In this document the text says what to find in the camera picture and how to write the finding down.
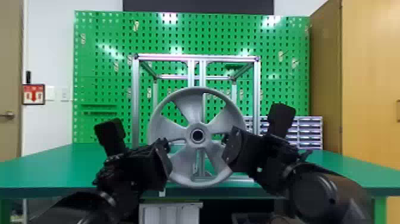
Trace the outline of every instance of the wooden cabinet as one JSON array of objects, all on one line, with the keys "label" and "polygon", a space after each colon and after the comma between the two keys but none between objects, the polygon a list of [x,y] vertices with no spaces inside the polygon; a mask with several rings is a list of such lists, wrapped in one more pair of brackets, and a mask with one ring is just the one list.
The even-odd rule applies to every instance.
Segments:
[{"label": "wooden cabinet", "polygon": [[[399,12],[399,0],[329,0],[311,16],[311,115],[324,117],[324,148],[395,169]],[[387,223],[400,223],[399,208],[390,198]]]}]

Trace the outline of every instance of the wheel spoke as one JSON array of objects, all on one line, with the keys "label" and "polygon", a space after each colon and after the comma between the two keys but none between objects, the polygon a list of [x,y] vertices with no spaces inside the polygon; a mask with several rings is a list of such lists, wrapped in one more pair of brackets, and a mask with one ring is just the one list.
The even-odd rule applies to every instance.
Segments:
[{"label": "wheel spoke", "polygon": [[203,115],[203,94],[186,95],[173,101],[189,123],[198,123]]},{"label": "wheel spoke", "polygon": [[154,131],[151,133],[152,139],[167,138],[170,142],[185,139],[185,127],[178,125],[162,115],[156,116],[154,119],[157,121],[154,121],[156,128],[154,128]]},{"label": "wheel spoke", "polygon": [[212,143],[210,143],[205,149],[205,153],[217,173],[220,173],[227,166],[225,161],[222,159],[223,152],[224,148],[218,141],[212,141]]},{"label": "wheel spoke", "polygon": [[190,178],[193,173],[193,164],[196,162],[196,149],[186,145],[172,155],[173,172]]},{"label": "wheel spoke", "polygon": [[229,133],[233,126],[242,128],[238,116],[232,114],[232,109],[225,106],[208,124],[207,128],[212,134]]}]

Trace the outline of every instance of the wheel center hole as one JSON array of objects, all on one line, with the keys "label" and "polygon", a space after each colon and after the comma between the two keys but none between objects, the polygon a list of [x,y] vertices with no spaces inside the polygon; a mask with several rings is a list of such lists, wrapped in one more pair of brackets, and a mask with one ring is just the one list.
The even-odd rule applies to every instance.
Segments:
[{"label": "wheel center hole", "polygon": [[202,130],[194,130],[192,132],[192,139],[194,142],[201,142],[204,139],[204,133]]}]

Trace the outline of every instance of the green table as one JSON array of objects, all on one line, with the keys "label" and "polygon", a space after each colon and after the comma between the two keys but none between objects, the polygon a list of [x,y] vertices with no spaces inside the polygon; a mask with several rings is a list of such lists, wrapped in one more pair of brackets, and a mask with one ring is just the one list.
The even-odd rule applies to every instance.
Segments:
[{"label": "green table", "polygon": [[[92,180],[104,160],[100,145],[72,144],[0,163],[0,198],[53,197],[93,188]],[[308,161],[351,178],[369,190],[375,198],[375,223],[386,223],[386,198],[400,195],[400,171],[328,151],[314,151]],[[203,190],[168,183],[165,194],[166,200],[277,198],[253,181],[244,180],[227,180]],[[153,191],[146,192],[144,198],[160,199],[158,192]],[[0,203],[0,208],[6,210],[7,204]]]}]

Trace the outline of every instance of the green pegboard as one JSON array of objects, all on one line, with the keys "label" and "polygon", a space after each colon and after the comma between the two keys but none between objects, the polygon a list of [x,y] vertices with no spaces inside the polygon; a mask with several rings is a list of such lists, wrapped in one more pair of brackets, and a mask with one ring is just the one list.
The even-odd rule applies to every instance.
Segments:
[{"label": "green pegboard", "polygon": [[[261,57],[261,115],[274,102],[309,113],[309,19],[271,15],[76,11],[74,24],[73,142],[95,142],[93,126],[119,117],[130,142],[130,85],[135,53],[256,55]],[[157,74],[186,74],[180,62],[152,62]],[[238,65],[211,63],[207,75],[232,75]],[[140,74],[140,142],[153,110],[153,79]],[[158,80],[158,101],[187,86],[184,80]],[[207,86],[231,94],[228,81]],[[252,115],[252,69],[237,81],[237,105]],[[223,103],[207,98],[207,120]],[[163,111],[187,125],[174,105]]]}]

